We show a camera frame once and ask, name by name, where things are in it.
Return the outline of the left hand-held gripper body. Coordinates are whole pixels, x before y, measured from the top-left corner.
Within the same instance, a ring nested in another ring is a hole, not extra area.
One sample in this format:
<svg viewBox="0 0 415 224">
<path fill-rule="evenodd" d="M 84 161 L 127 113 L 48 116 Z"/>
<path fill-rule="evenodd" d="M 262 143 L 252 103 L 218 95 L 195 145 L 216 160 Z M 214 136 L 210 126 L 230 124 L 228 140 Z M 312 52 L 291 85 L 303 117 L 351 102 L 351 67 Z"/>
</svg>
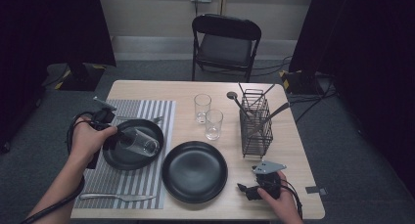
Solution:
<svg viewBox="0 0 415 224">
<path fill-rule="evenodd" d="M 101 131 L 110 126 L 110 123 L 115 118 L 114 111 L 116 107 L 108 104 L 107 102 L 94 97 L 93 101 L 100 108 L 97 112 L 93 112 L 88 124 L 95 130 Z"/>
</svg>

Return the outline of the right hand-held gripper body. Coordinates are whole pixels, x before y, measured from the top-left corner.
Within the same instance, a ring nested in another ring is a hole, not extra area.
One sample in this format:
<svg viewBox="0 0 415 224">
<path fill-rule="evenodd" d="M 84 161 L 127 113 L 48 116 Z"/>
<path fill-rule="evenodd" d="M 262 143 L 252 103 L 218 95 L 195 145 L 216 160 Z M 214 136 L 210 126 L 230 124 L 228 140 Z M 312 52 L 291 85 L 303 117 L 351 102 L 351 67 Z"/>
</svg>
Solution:
<svg viewBox="0 0 415 224">
<path fill-rule="evenodd" d="M 286 169 L 285 164 L 263 160 L 258 163 L 256 168 L 256 182 L 272 198 L 280 197 L 281 178 L 278 171 Z"/>
</svg>

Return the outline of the black round plate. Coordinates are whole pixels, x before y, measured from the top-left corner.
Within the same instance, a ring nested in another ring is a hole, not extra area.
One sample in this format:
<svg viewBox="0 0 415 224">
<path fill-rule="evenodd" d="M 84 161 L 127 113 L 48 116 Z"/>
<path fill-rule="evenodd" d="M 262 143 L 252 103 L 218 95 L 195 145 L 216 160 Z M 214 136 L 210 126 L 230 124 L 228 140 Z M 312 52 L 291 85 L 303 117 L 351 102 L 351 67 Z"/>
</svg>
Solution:
<svg viewBox="0 0 415 224">
<path fill-rule="evenodd" d="M 115 145 L 119 140 L 119 134 L 128 128 L 137 128 L 160 143 L 160 150 L 153 157 L 145 157 L 130 152 L 123 147 Z M 118 170 L 135 170 L 152 163 L 161 153 L 164 145 L 164 137 L 161 129 L 152 121 L 146 119 L 127 120 L 117 126 L 117 133 L 109 137 L 103 145 L 103 157 L 113 168 Z"/>
<path fill-rule="evenodd" d="M 186 203 L 208 202 L 226 185 L 228 167 L 214 146 L 190 141 L 174 147 L 165 157 L 161 178 L 166 190 Z"/>
</svg>

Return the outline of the clear drinking glass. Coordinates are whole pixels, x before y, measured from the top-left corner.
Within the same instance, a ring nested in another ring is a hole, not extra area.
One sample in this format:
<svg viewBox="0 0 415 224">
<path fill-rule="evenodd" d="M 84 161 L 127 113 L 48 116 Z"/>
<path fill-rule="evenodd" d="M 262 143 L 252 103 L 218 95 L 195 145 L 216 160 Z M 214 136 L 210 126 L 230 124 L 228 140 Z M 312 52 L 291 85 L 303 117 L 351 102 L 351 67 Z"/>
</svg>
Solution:
<svg viewBox="0 0 415 224">
<path fill-rule="evenodd" d="M 198 94 L 194 98 L 195 119 L 198 123 L 206 121 L 206 113 L 210 110 L 211 97 L 208 94 Z"/>
<path fill-rule="evenodd" d="M 134 136 L 130 147 L 124 149 L 145 157 L 153 157 L 160 150 L 160 143 L 153 137 L 137 128 L 128 128 L 122 133 L 129 133 Z"/>
<path fill-rule="evenodd" d="M 217 140 L 221 134 L 223 113 L 219 110 L 209 110 L 206 114 L 205 135 L 209 140 Z"/>
</svg>

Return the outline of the dark wire cutlery basket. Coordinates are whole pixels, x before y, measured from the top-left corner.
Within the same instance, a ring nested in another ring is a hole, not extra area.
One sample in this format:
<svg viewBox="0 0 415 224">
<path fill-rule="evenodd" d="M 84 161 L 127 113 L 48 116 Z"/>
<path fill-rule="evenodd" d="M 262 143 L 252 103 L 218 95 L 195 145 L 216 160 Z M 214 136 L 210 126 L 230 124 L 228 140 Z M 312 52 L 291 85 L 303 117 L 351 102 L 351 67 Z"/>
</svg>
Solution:
<svg viewBox="0 0 415 224">
<path fill-rule="evenodd" d="M 263 157 L 273 141 L 272 122 L 253 130 L 270 116 L 268 101 L 262 90 L 246 89 L 242 96 L 243 112 L 240 112 L 240 131 L 243 156 Z"/>
</svg>

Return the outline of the person's right hand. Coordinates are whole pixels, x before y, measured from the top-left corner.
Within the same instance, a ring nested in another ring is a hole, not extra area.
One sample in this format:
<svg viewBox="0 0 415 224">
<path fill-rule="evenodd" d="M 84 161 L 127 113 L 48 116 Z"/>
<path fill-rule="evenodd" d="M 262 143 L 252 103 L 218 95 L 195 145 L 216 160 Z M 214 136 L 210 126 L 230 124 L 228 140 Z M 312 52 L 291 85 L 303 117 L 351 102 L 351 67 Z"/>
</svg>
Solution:
<svg viewBox="0 0 415 224">
<path fill-rule="evenodd" d="M 303 224 L 298 210 L 297 204 L 294 199 L 294 195 L 287 190 L 288 183 L 286 176 L 282 171 L 278 171 L 277 174 L 281 179 L 282 188 L 280 189 L 280 197 L 274 199 L 262 188 L 258 188 L 257 192 L 273 209 L 276 216 L 283 224 Z"/>
</svg>

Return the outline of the person's left hand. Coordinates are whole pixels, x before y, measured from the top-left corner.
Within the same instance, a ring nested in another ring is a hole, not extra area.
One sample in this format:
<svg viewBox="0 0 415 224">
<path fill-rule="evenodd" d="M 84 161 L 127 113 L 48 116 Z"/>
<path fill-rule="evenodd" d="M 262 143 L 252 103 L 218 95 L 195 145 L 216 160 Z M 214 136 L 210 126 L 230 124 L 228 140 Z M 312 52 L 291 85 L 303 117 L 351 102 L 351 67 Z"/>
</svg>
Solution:
<svg viewBox="0 0 415 224">
<path fill-rule="evenodd" d="M 84 116 L 79 117 L 75 124 L 69 161 L 86 167 L 104 142 L 117 133 L 117 129 L 110 126 L 104 130 L 96 130 L 89 125 L 89 118 Z"/>
</svg>

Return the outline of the stand base with hazard tape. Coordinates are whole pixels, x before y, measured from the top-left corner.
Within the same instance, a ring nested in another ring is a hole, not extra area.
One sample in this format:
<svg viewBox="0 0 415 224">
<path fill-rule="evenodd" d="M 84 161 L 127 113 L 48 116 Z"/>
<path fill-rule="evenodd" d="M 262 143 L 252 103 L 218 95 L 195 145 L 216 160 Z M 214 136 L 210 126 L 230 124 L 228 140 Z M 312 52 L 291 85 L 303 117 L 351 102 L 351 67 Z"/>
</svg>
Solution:
<svg viewBox="0 0 415 224">
<path fill-rule="evenodd" d="M 82 63 L 69 63 L 68 67 L 56 90 L 93 92 L 106 70 L 103 66 Z"/>
<path fill-rule="evenodd" d="M 307 75 L 299 70 L 295 72 L 280 71 L 282 85 L 287 93 L 294 95 L 322 95 L 323 90 L 314 75 Z"/>
</svg>

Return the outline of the grey tape piece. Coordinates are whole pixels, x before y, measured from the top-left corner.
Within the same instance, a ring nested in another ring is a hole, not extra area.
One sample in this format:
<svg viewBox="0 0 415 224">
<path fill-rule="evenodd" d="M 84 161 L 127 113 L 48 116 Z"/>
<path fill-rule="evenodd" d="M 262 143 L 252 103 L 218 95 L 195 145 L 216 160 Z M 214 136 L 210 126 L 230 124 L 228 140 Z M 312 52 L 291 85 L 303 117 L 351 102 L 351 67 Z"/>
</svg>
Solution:
<svg viewBox="0 0 415 224">
<path fill-rule="evenodd" d="M 326 196 L 328 194 L 325 188 L 317 186 L 305 187 L 305 190 L 308 194 L 319 194 L 320 196 Z"/>
</svg>

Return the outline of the grey white striped placemat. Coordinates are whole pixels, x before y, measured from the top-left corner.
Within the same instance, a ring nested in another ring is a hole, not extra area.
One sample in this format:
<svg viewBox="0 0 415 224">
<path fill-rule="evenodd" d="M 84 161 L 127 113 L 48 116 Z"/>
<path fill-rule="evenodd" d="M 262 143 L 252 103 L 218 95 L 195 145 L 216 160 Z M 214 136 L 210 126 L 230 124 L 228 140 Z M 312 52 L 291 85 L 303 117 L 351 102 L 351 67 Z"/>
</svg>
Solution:
<svg viewBox="0 0 415 224">
<path fill-rule="evenodd" d="M 116 100 L 108 99 L 108 103 L 116 107 L 116 116 L 153 119 L 158 116 L 162 120 L 158 126 L 162 131 L 164 143 L 161 154 L 149 165 L 135 170 L 118 170 L 111 167 L 101 151 L 95 169 L 87 169 L 84 173 L 84 193 L 103 193 L 121 195 L 147 195 L 153 199 L 143 202 L 124 202 L 119 199 L 77 198 L 75 208 L 115 208 L 115 209 L 161 209 L 163 208 L 165 191 L 161 181 L 161 165 L 170 150 L 173 121 L 175 118 L 174 101 L 162 100 Z"/>
</svg>

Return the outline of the dark metal spoon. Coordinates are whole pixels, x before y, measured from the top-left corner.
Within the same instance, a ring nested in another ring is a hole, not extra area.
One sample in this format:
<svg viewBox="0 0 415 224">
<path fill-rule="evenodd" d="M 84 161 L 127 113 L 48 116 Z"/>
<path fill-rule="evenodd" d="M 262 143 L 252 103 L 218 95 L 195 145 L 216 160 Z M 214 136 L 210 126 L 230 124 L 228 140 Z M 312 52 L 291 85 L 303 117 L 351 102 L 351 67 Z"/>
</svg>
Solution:
<svg viewBox="0 0 415 224">
<path fill-rule="evenodd" d="M 245 111 L 245 109 L 243 108 L 243 106 L 241 105 L 241 103 L 238 100 L 238 95 L 236 92 L 233 91 L 229 91 L 226 94 L 227 98 L 230 100 L 233 100 L 236 105 L 238 106 L 238 108 L 240 109 L 240 111 L 243 113 L 243 115 L 247 118 L 247 120 L 251 120 L 250 116 L 248 115 L 248 113 Z"/>
</svg>

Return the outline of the black curtain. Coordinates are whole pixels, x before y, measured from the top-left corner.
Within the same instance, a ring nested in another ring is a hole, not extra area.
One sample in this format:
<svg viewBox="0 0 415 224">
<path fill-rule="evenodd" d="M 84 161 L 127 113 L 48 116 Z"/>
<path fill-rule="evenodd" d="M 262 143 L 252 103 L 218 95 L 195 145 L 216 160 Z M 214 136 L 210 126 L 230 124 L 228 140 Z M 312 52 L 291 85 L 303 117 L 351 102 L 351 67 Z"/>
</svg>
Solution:
<svg viewBox="0 0 415 224">
<path fill-rule="evenodd" d="M 52 64 L 115 64 L 101 0 L 0 0 L 0 154 L 40 100 Z"/>
<path fill-rule="evenodd" d="M 415 198 L 415 0 L 311 0 L 289 70 L 334 75 Z"/>
</svg>

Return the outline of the black folding chair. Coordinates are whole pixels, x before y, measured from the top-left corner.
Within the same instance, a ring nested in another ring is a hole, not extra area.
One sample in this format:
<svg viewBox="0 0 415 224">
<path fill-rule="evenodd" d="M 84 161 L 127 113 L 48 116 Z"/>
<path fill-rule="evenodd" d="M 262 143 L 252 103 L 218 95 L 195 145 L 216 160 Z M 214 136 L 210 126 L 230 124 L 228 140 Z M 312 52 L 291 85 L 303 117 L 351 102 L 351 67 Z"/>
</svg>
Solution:
<svg viewBox="0 0 415 224">
<path fill-rule="evenodd" d="M 216 14 L 197 16 L 192 21 L 192 79 L 196 66 L 240 71 L 249 82 L 261 39 L 260 27 L 250 21 Z"/>
</svg>

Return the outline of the grey flat-handled utensil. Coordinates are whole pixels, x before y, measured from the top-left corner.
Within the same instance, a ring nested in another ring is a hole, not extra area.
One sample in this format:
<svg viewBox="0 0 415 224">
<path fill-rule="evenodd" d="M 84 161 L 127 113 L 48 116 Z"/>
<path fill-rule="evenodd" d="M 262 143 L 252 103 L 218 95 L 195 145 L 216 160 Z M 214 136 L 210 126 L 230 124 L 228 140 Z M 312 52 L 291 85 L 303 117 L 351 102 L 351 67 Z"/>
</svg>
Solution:
<svg viewBox="0 0 415 224">
<path fill-rule="evenodd" d="M 273 113 L 271 113 L 267 118 L 265 118 L 259 125 L 257 125 L 251 132 L 251 134 L 256 133 L 257 131 L 261 130 L 263 128 L 263 126 L 270 121 L 275 115 L 277 115 L 278 113 L 286 110 L 288 107 L 290 106 L 290 103 L 287 102 L 285 104 L 283 104 L 282 106 L 280 106 L 277 110 L 275 110 Z"/>
</svg>

